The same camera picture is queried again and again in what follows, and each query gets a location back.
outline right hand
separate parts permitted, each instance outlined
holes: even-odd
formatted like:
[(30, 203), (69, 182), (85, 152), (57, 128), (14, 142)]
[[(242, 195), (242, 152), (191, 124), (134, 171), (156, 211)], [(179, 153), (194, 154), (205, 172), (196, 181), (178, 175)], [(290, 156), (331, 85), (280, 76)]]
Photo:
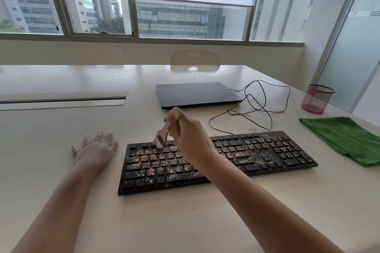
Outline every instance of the right hand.
[(196, 168), (199, 168), (202, 159), (218, 154), (201, 122), (182, 110), (178, 120), (169, 112), (164, 122), (169, 123), (169, 135), (177, 142), (183, 158)]

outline red mesh pen holder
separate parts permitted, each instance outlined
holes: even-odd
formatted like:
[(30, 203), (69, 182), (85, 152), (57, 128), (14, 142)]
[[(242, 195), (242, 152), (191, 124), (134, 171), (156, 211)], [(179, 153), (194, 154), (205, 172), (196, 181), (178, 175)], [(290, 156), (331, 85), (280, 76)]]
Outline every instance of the red mesh pen holder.
[(310, 84), (302, 101), (301, 108), (307, 112), (322, 114), (335, 90), (322, 85)]

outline green towel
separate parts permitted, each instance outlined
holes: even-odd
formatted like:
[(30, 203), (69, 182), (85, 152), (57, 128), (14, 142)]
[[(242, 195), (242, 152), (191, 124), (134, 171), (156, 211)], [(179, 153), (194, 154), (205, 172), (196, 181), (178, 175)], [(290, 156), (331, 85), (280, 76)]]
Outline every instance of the green towel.
[(380, 163), (380, 137), (349, 117), (300, 118), (299, 121), (336, 152), (363, 166)]

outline black cable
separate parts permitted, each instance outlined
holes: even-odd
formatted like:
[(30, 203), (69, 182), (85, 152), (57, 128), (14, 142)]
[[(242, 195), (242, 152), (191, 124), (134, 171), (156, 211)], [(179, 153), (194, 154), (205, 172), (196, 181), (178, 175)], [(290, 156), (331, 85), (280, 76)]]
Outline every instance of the black cable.
[[(254, 82), (257, 82), (257, 83), (260, 85), (261, 90), (263, 91), (263, 94), (264, 94), (264, 105), (261, 105), (261, 104), (256, 100), (256, 98), (255, 98), (252, 94), (250, 94), (250, 93), (247, 94), (247, 93), (246, 93), (246, 90), (248, 89), (248, 87), (249, 87), (252, 83), (254, 83)], [(266, 106), (266, 94), (265, 94), (265, 90), (264, 90), (264, 88), (263, 88), (263, 86), (261, 85), (260, 82), (264, 82), (264, 83), (266, 83), (266, 84), (273, 85), (273, 86), (277, 86), (277, 87), (287, 87), (287, 88), (289, 88), (289, 93), (288, 93), (288, 97), (287, 97), (287, 99), (286, 99), (286, 104), (285, 104), (285, 109), (284, 109), (284, 110), (281, 110), (281, 111), (268, 111), (268, 110), (265, 109), (265, 106)], [(249, 83), (247, 86), (245, 86), (244, 88), (242, 88), (242, 89), (240, 89), (240, 90), (235, 90), (235, 89), (230, 89), (230, 90), (235, 91), (235, 92), (240, 92), (240, 91), (244, 90), (244, 95), (245, 95), (245, 97), (244, 97), (244, 99), (243, 99), (242, 101), (240, 101), (238, 104), (236, 104), (236, 105), (235, 105), (234, 107), (232, 107), (231, 109), (227, 109), (225, 112), (220, 113), (219, 115), (216, 115), (216, 116), (214, 116), (214, 117), (212, 117), (212, 118), (209, 119), (209, 126), (210, 126), (212, 129), (214, 129), (214, 130), (216, 130), (216, 131), (219, 131), (219, 132), (228, 133), (228, 134), (233, 135), (233, 133), (231, 133), (231, 132), (227, 132), (227, 131), (223, 131), (223, 130), (216, 129), (215, 127), (211, 126), (211, 124), (210, 124), (210, 122), (211, 122), (212, 119), (214, 119), (214, 118), (216, 118), (216, 117), (219, 117), (219, 116), (221, 116), (221, 115), (223, 115), (223, 114), (225, 114), (225, 113), (228, 113), (229, 115), (241, 115), (241, 116), (243, 116), (244, 118), (248, 119), (250, 122), (256, 124), (257, 126), (263, 128), (263, 129), (265, 129), (265, 130), (270, 131), (270, 130), (272, 129), (272, 126), (273, 126), (273, 119), (272, 119), (272, 116), (271, 116), (269, 113), (281, 113), (281, 112), (284, 112), (284, 111), (288, 108), (288, 100), (289, 100), (289, 96), (290, 96), (290, 87), (289, 87), (289, 86), (276, 85), (276, 84), (268, 83), (268, 82), (266, 82), (266, 81), (264, 81), (264, 80), (254, 80), (254, 81), (252, 81), (251, 83)], [(259, 106), (260, 106), (259, 109), (256, 108), (256, 107), (254, 107), (254, 106), (251, 104), (251, 102), (249, 101), (249, 98), (248, 98), (249, 96), (252, 97), (252, 98), (254, 99), (254, 101), (255, 101), (257, 104), (259, 104)], [(237, 112), (237, 111), (233, 110), (236, 106), (240, 105), (240, 103), (242, 103), (244, 100), (247, 100), (248, 103), (249, 103), (249, 105), (250, 105), (254, 110), (252, 110), (252, 111), (248, 111), (248, 112), (245, 112), (245, 113), (240, 113), (240, 112)], [(247, 116), (244, 116), (245, 114), (249, 114), (249, 113), (256, 112), (256, 111), (266, 112), (266, 113), (268, 114), (269, 118), (271, 119), (271, 126), (270, 126), (269, 129), (266, 128), (266, 127), (264, 127), (264, 126), (261, 126), (261, 125), (257, 124), (256, 122), (254, 122), (253, 120), (251, 120), (251, 119), (248, 118)]]

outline keyboard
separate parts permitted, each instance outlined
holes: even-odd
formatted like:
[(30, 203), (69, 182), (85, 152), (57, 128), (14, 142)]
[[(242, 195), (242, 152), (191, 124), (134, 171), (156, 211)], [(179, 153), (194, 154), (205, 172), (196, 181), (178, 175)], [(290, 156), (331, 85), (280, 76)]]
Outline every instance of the keyboard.
[[(248, 176), (316, 167), (318, 164), (283, 131), (211, 137), (216, 150)], [(174, 141), (128, 144), (118, 195), (207, 183), (183, 159)]]

